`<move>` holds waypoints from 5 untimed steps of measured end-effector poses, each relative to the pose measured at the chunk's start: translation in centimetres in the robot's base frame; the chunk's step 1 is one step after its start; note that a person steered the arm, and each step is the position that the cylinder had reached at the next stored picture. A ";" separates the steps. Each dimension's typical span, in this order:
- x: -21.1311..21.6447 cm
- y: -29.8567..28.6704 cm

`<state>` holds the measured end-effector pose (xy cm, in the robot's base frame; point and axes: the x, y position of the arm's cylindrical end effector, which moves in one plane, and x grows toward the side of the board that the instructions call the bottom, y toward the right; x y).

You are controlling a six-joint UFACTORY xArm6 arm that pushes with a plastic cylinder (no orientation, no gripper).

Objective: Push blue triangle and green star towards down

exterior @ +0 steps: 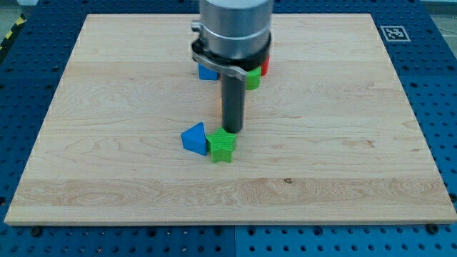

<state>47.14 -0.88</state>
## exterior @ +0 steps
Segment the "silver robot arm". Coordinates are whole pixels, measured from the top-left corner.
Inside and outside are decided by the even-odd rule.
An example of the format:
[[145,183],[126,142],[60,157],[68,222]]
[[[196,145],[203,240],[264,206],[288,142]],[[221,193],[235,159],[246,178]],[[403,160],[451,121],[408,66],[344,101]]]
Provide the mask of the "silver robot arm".
[[200,0],[193,60],[245,82],[269,55],[272,11],[271,0]]

